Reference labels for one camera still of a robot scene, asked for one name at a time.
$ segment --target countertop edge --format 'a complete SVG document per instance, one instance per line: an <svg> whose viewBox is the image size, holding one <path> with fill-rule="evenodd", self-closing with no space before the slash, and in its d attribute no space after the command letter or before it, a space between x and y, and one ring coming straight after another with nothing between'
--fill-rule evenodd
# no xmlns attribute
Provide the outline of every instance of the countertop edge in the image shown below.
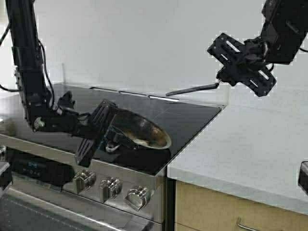
<svg viewBox="0 0 308 231"><path fill-rule="evenodd" d="M233 182L227 182L224 180L207 177L197 173L185 171L184 169L172 167L170 164L167 167L167 177L192 185L200 186L202 188L211 189L217 192L237 196L243 199L308 215L307 201L301 201L296 198L290 198L271 192L246 187Z"/></svg>

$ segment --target black object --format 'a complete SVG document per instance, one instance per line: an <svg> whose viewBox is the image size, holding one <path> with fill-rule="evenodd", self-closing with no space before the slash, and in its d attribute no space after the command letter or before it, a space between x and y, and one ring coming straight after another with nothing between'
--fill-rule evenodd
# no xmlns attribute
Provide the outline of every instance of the black object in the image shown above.
<svg viewBox="0 0 308 231"><path fill-rule="evenodd" d="M53 108L54 93L45 85L43 64L46 66L42 54L45 52L38 39L33 1L6 0L6 5L10 15L13 58L17 66L15 76L28 124L33 131L66 132L95 139L100 133L98 124L106 121L93 124L80 120L79 113L74 111L72 93L64 94L58 102L58 109Z"/></svg>
<svg viewBox="0 0 308 231"><path fill-rule="evenodd" d="M70 165L7 148L12 171L42 182L62 187L71 182L75 173Z"/></svg>
<svg viewBox="0 0 308 231"><path fill-rule="evenodd" d="M308 194L308 162L303 162L299 171L298 185Z"/></svg>
<svg viewBox="0 0 308 231"><path fill-rule="evenodd" d="M221 34L207 51L224 65L216 76L222 82L231 86L241 82L259 97L267 95L276 83L266 67L267 63L263 62L262 45L259 41L247 40L245 44L241 44L230 36Z"/></svg>
<svg viewBox="0 0 308 231"><path fill-rule="evenodd" d="M84 138L78 147L75 159L78 165L89 167L95 151L99 147L101 140L104 139L105 133L117 113L116 104L104 100L91 114L89 122L96 127L98 132L93 139Z"/></svg>
<svg viewBox="0 0 308 231"><path fill-rule="evenodd" d="M304 48L300 48L301 51L308 53L308 50L304 49Z"/></svg>
<svg viewBox="0 0 308 231"><path fill-rule="evenodd" d="M262 39L269 50L264 59L275 64L290 64L308 32L306 0L267 0L262 14L265 23Z"/></svg>
<svg viewBox="0 0 308 231"><path fill-rule="evenodd" d="M195 91L200 91L200 90L213 90L217 89L219 86L219 83L214 83L211 85L205 85L205 86L199 86L195 88L188 88L184 90L176 90L172 91L166 94L166 96L172 96L172 95L179 95L179 94L185 94L185 93L190 93L190 92L195 92Z"/></svg>
<svg viewBox="0 0 308 231"><path fill-rule="evenodd" d="M54 100L55 100L55 95L54 95L54 90L53 90L53 86L52 86L52 83L50 81L50 78L49 78L49 75L48 75L48 71L47 71L47 67L46 67L46 52L45 52L45 48L44 48L44 45L43 43L38 40L38 44L40 45L40 48L42 50L42 53L43 53L43 66L44 66L44 73L45 73L45 76L46 76L46 79L49 83L49 87L51 89L51 108L53 108L54 106Z"/></svg>

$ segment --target oven door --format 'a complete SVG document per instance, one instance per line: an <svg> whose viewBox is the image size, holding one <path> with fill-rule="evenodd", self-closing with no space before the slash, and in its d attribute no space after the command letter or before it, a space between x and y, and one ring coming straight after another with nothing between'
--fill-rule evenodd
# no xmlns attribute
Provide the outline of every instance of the oven door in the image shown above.
<svg viewBox="0 0 308 231"><path fill-rule="evenodd" d="M161 231L159 224L17 176L0 199L0 231Z"/></svg>

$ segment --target white countertop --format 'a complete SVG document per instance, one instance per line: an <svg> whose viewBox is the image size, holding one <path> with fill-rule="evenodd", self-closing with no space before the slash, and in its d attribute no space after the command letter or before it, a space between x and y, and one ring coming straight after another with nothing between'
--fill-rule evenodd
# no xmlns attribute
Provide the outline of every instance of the white countertop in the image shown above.
<svg viewBox="0 0 308 231"><path fill-rule="evenodd" d="M308 215L297 185L308 116L227 106L168 166L168 177Z"/></svg>

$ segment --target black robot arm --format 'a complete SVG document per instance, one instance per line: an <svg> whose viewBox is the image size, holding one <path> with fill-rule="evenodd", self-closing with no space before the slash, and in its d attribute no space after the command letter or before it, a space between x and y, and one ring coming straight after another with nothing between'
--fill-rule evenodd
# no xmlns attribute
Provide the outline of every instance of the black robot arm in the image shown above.
<svg viewBox="0 0 308 231"><path fill-rule="evenodd" d="M260 36L244 44L226 34L217 37L208 53L224 65L217 73L218 83L235 86L241 82L257 96L266 96L276 83L272 68L267 65L293 61L308 32L307 8L306 0L267 0L262 11L266 21ZM218 83L170 92L167 96L214 89Z"/></svg>
<svg viewBox="0 0 308 231"><path fill-rule="evenodd" d="M65 132L84 140L76 152L76 161L89 166L101 134L104 134L117 106L107 100L93 113L80 114L74 110L72 93L62 96L54 105L54 92L45 85L45 50L38 39L33 0L6 0L13 42L17 87L27 120L33 131Z"/></svg>

